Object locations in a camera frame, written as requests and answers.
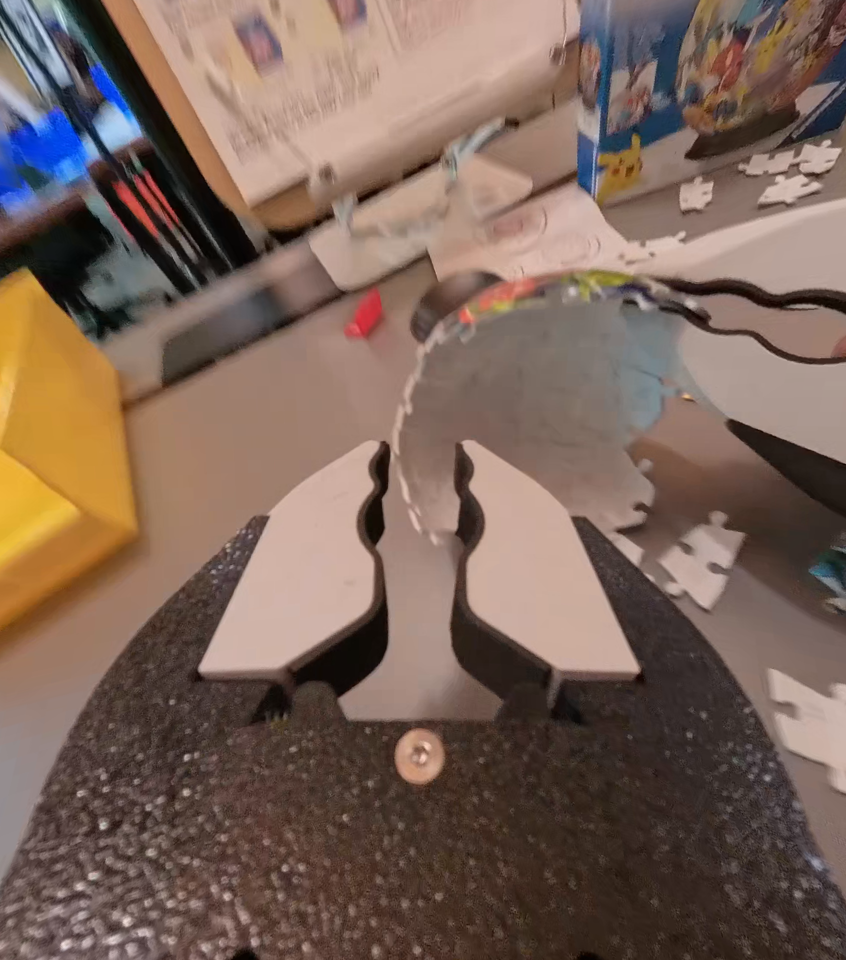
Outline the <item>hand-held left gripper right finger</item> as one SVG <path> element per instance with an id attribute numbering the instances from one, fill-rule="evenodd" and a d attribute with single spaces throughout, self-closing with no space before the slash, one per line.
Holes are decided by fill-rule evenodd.
<path id="1" fill-rule="evenodd" d="M 570 513 L 475 440 L 454 451 L 452 648 L 481 685 L 629 682 L 642 669 Z"/>

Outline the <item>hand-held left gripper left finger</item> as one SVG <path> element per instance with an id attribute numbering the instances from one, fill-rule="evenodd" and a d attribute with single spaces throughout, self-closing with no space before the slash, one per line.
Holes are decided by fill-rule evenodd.
<path id="1" fill-rule="evenodd" d="M 385 441 L 365 441 L 277 503 L 199 663 L 201 679 L 357 685 L 380 665 L 390 461 Z"/>

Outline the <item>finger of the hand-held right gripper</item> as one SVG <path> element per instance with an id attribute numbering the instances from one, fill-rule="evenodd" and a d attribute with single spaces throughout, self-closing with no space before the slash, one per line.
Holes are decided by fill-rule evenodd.
<path id="1" fill-rule="evenodd" d="M 662 254 L 659 279 L 749 282 L 773 294 L 846 294 L 846 198 L 726 226 Z"/>
<path id="2" fill-rule="evenodd" d="M 678 351 L 688 392 L 726 420 L 846 465 L 846 360 L 801 361 L 748 333 L 689 323 Z"/>

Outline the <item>partly built puzzle ball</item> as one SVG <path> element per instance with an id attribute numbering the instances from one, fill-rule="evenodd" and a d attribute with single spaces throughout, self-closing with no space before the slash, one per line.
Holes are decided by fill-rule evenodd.
<path id="1" fill-rule="evenodd" d="M 457 527 L 457 444 L 474 441 L 614 537 L 656 499 L 631 446 L 690 383 L 681 334 L 706 330 L 695 297 L 614 270 L 496 284 L 439 320 L 418 348 L 392 429 L 413 529 Z"/>

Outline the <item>blue puzzle box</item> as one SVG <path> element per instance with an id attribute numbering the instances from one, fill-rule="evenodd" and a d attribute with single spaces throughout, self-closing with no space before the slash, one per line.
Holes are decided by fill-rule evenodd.
<path id="1" fill-rule="evenodd" d="M 608 206 L 846 119 L 846 1 L 579 3 L 576 182 Z"/>

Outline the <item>black round ball stand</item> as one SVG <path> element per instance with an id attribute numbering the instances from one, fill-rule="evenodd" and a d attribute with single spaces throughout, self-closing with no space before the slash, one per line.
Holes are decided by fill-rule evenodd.
<path id="1" fill-rule="evenodd" d="M 487 270 L 466 270 L 435 282 L 411 311 L 408 328 L 413 340 L 423 345 L 446 317 L 502 282 L 500 275 Z"/>

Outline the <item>white instruction leaflet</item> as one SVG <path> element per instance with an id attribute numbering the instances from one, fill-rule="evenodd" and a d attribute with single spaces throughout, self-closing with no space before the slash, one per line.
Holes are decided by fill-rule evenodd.
<path id="1" fill-rule="evenodd" d="M 627 241 L 588 194 L 566 185 L 484 222 L 446 220 L 428 257 L 439 280 L 488 271 L 506 282 L 573 271 L 629 272 L 655 261 L 622 263 Z"/>

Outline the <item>small red plastic clip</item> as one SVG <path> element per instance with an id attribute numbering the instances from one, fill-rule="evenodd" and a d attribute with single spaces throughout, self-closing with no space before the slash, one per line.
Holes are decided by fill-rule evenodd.
<path id="1" fill-rule="evenodd" d="M 351 340 L 366 340 L 380 326 L 385 317 L 380 290 L 373 287 L 360 295 L 344 335 Z"/>

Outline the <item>yellow plastic bin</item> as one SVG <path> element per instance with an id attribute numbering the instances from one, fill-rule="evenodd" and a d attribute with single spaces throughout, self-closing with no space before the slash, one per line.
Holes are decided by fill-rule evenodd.
<path id="1" fill-rule="evenodd" d="M 0 280 L 0 630 L 138 534 L 117 370 L 18 270 Z"/>

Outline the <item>wooden board with instruction sheet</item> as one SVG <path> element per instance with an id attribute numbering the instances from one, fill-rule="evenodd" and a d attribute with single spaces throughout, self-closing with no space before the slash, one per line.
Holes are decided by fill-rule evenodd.
<path id="1" fill-rule="evenodd" d="M 323 205 L 413 169 L 565 84 L 579 2 L 101 2 L 144 126 L 233 214 Z"/>

